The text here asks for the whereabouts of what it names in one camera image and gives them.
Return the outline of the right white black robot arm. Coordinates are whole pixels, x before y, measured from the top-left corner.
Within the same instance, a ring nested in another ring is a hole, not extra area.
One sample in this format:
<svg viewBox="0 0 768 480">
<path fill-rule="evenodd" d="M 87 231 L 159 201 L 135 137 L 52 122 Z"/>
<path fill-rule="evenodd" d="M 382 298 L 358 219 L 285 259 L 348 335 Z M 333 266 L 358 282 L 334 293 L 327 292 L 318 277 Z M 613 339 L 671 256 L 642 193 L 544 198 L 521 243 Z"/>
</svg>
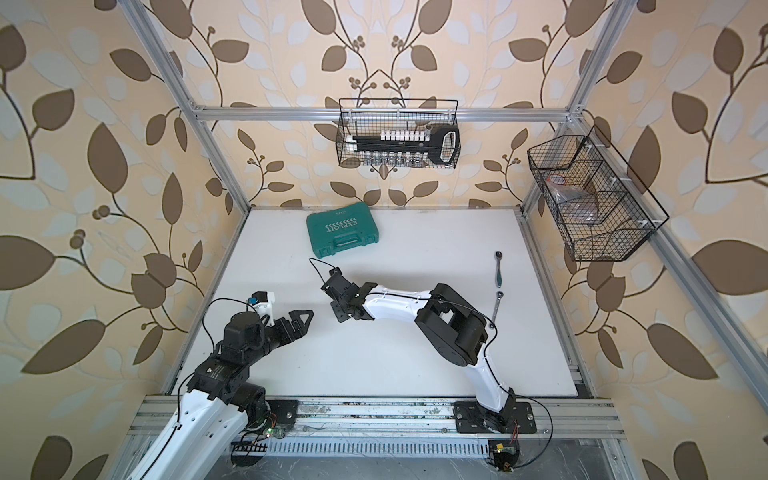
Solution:
<svg viewBox="0 0 768 480">
<path fill-rule="evenodd" d="M 416 325 L 443 359 L 465 370 L 483 427 L 502 433 L 512 426 L 516 396 L 493 372 L 488 352 L 498 329 L 452 287 L 439 283 L 430 290 L 407 292 L 375 282 L 359 286 L 334 267 L 321 290 L 331 299 L 339 322 L 386 319 Z"/>
</svg>

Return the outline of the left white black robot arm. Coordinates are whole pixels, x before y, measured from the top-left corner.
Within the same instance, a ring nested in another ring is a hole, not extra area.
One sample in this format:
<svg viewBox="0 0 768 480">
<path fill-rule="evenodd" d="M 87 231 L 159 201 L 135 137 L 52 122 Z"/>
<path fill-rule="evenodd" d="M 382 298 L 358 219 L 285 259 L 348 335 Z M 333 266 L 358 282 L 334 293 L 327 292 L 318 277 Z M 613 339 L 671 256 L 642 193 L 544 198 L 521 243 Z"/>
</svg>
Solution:
<svg viewBox="0 0 768 480">
<path fill-rule="evenodd" d="M 265 388 L 249 382 L 250 368 L 272 351 L 302 337 L 314 317 L 293 310 L 271 321 L 243 311 L 232 316 L 223 339 L 199 364 L 177 394 L 177 408 L 129 479 L 203 479 L 236 438 L 258 440 L 291 423 L 295 401 L 273 410 Z"/>
</svg>

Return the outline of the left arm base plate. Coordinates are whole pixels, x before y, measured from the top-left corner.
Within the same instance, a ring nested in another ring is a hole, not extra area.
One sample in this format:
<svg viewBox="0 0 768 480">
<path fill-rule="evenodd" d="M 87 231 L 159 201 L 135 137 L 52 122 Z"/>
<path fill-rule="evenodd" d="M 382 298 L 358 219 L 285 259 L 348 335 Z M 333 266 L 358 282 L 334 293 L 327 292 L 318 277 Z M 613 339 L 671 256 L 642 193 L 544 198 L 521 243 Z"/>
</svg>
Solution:
<svg viewBox="0 0 768 480">
<path fill-rule="evenodd" d="M 299 401 L 296 399 L 260 399 L 247 406 L 247 430 L 265 434 L 268 429 L 293 429 L 298 418 Z"/>
</svg>

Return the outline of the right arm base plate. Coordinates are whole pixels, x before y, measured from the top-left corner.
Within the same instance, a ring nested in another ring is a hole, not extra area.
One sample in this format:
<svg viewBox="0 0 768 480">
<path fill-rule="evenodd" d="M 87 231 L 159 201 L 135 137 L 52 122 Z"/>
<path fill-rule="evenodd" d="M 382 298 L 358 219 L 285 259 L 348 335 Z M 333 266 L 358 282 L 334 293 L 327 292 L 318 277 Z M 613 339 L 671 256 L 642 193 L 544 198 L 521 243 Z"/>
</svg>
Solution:
<svg viewBox="0 0 768 480">
<path fill-rule="evenodd" d="M 528 435 L 538 431 L 529 402 L 515 402 L 503 407 L 500 413 L 488 410 L 476 401 L 457 401 L 452 409 L 456 430 L 460 434 Z"/>
</svg>

